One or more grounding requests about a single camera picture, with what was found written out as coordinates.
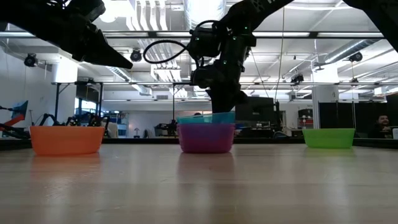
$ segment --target ceiling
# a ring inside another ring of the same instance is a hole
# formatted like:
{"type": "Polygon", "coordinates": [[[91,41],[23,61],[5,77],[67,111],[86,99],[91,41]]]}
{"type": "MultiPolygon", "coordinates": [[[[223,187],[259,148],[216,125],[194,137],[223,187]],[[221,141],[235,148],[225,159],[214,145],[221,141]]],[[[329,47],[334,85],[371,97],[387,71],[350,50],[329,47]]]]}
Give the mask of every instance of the ceiling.
{"type": "MultiPolygon", "coordinates": [[[[227,1],[227,6],[234,4],[235,0],[227,1]]],[[[149,20],[149,1],[147,3],[147,19],[149,20]]],[[[167,27],[171,31],[176,30],[189,30],[185,23],[185,15],[183,9],[182,0],[168,0],[166,4],[166,23],[167,27]]],[[[337,10],[308,10],[311,7],[320,7],[325,9],[328,7],[345,7],[345,3],[341,3],[337,0],[296,0],[289,4],[285,9],[281,9],[273,15],[269,16],[256,31],[276,31],[280,32],[283,29],[285,31],[322,31],[322,32],[333,32],[333,31],[344,31],[344,32],[377,32],[376,26],[369,20],[367,15],[363,11],[357,9],[337,9],[337,10]]],[[[157,20],[159,21],[159,2],[157,1],[157,20]]],[[[94,21],[94,23],[102,30],[129,30],[126,25],[126,18],[119,17],[114,22],[106,23],[100,18],[94,21]]],[[[10,27],[10,30],[18,29],[17,27],[10,27]]],[[[116,50],[120,51],[129,58],[130,52],[133,48],[142,49],[142,40],[138,39],[109,39],[109,44],[116,50]]],[[[178,39],[184,44],[189,42],[189,39],[178,39]]],[[[257,46],[252,49],[252,54],[246,60],[244,66],[246,71],[241,75],[241,82],[256,82],[259,80],[259,76],[263,77],[264,80],[269,82],[276,82],[279,77],[286,78],[289,82],[289,78],[294,73],[289,73],[298,64],[303,62],[302,60],[308,59],[314,55],[324,55],[335,51],[339,47],[347,44],[351,40],[349,39],[258,39],[257,46]]],[[[25,40],[25,39],[11,39],[10,46],[17,46],[15,51],[21,47],[37,47],[47,46],[53,47],[51,44],[46,43],[43,40],[25,40]]],[[[173,53],[180,51],[179,46],[171,46],[173,53]]],[[[386,40],[381,40],[374,45],[364,49],[361,53],[364,55],[363,61],[366,63],[354,63],[354,69],[351,69],[349,62],[338,62],[338,77],[341,81],[350,80],[356,75],[360,75],[366,72],[377,70],[383,66],[389,65],[398,61],[397,52],[391,50],[392,47],[386,40]]],[[[191,72],[192,61],[187,53],[182,54],[176,58],[176,63],[180,67],[180,76],[182,79],[189,79],[191,72]]],[[[128,71],[130,76],[135,81],[142,82],[157,82],[151,75],[151,65],[141,61],[134,63],[132,70],[128,71]]],[[[305,80],[311,80],[311,70],[299,71],[304,74],[305,80]]],[[[97,81],[120,82],[121,80],[115,77],[106,67],[99,65],[91,65],[88,63],[79,64],[79,76],[81,77],[93,77],[97,81]]],[[[369,76],[361,81],[373,82],[383,78],[392,77],[390,81],[394,81],[394,77],[398,78],[398,67],[389,70],[388,72],[379,73],[377,75],[369,76]]],[[[243,86],[244,89],[262,89],[263,86],[243,86]]],[[[156,90],[166,90],[167,88],[158,88],[156,90]]],[[[187,87],[187,91],[193,91],[192,87],[187,87]]],[[[106,86],[105,90],[111,91],[133,91],[131,86],[106,86]]]]}

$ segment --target computer monitor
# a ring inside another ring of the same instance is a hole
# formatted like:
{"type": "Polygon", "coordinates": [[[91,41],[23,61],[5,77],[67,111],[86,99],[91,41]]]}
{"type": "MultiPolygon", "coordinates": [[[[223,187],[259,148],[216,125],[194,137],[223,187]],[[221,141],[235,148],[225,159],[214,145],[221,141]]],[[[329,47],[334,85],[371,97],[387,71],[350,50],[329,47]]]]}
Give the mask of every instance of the computer monitor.
{"type": "Polygon", "coordinates": [[[248,97],[248,103],[236,105],[237,121],[265,121],[275,123],[274,99],[265,97],[248,97]]]}
{"type": "Polygon", "coordinates": [[[23,115],[24,118],[26,118],[27,103],[28,103],[28,101],[26,100],[26,101],[15,104],[12,107],[13,112],[11,115],[11,119],[18,117],[19,115],[23,115]]]}

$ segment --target green bowl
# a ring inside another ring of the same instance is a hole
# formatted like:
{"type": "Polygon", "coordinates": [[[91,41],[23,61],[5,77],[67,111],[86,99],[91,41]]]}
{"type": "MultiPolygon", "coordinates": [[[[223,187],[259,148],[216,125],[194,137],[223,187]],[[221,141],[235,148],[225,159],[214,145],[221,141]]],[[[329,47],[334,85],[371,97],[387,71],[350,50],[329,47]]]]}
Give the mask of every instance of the green bowl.
{"type": "Polygon", "coordinates": [[[318,149],[350,149],[353,146],[355,129],[303,129],[308,147],[318,149]]]}

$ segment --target person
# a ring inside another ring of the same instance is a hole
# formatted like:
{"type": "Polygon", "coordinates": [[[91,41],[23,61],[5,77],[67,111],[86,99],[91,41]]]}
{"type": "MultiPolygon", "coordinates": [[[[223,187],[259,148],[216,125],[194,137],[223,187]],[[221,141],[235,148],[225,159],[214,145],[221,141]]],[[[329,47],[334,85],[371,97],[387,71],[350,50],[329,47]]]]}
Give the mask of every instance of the person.
{"type": "Polygon", "coordinates": [[[388,126],[390,121],[387,115],[380,115],[376,124],[368,134],[368,138],[386,139],[392,138],[391,128],[388,126]]]}

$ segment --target desk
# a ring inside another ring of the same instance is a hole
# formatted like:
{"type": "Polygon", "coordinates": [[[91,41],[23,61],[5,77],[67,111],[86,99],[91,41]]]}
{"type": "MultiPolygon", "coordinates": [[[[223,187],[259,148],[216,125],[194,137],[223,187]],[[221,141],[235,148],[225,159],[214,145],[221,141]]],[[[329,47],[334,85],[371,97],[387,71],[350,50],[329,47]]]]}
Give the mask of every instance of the desk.
{"type": "Polygon", "coordinates": [[[103,145],[99,154],[0,152],[7,223],[396,223],[398,151],[103,145]]]}

